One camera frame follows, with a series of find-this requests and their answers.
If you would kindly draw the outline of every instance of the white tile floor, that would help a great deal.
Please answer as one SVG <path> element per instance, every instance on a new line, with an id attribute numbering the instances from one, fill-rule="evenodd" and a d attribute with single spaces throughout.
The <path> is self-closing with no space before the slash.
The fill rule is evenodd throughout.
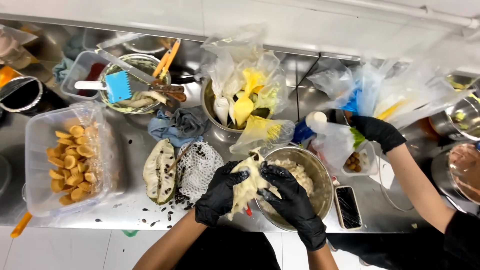
<path id="1" fill-rule="evenodd" d="M 139 231 L 127 237 L 120 230 L 26 228 L 18 238 L 13 227 L 0 226 L 3 270 L 131 270 L 140 256 L 166 231 Z M 296 233 L 266 233 L 283 270 L 307 270 L 307 252 Z M 361 266 L 358 257 L 333 253 L 340 270 L 380 270 Z"/>

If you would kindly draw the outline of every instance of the dark clothing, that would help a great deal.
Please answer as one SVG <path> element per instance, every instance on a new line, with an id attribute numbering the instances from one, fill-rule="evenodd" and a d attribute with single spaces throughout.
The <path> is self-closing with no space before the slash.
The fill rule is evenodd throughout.
<path id="1" fill-rule="evenodd" d="M 264 233 L 226 226 L 207 228 L 187 250 L 175 270 L 280 270 L 275 251 Z"/>
<path id="2" fill-rule="evenodd" d="M 480 270 L 480 219 L 456 212 L 445 235 L 435 228 L 416 233 L 327 233 L 335 249 L 389 270 Z"/>

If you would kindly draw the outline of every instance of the black container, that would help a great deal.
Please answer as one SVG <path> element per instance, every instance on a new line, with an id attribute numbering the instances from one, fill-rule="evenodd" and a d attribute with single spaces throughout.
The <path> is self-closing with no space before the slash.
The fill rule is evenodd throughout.
<path id="1" fill-rule="evenodd" d="M 35 77 L 13 78 L 0 89 L 0 107 L 9 112 L 35 116 L 65 108 L 68 103 Z"/>

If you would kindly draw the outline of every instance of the grey cloth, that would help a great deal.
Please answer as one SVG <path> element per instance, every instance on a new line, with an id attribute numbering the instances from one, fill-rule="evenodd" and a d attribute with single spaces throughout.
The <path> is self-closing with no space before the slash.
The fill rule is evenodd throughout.
<path id="1" fill-rule="evenodd" d="M 177 128 L 178 138 L 202 135 L 211 126 L 201 105 L 192 108 L 178 108 L 168 124 Z"/>

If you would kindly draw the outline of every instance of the forearm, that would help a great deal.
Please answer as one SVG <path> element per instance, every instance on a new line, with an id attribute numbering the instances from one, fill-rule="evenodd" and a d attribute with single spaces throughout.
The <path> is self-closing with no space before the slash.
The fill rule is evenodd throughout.
<path id="1" fill-rule="evenodd" d="M 207 227 L 189 211 L 138 260 L 133 270 L 172 269 Z"/>
<path id="2" fill-rule="evenodd" d="M 387 152 L 395 177 L 418 213 L 445 233 L 455 211 L 445 205 L 430 180 L 418 167 L 405 144 Z"/>
<path id="3" fill-rule="evenodd" d="M 338 270 L 327 244 L 318 250 L 307 251 L 307 256 L 310 270 Z"/>

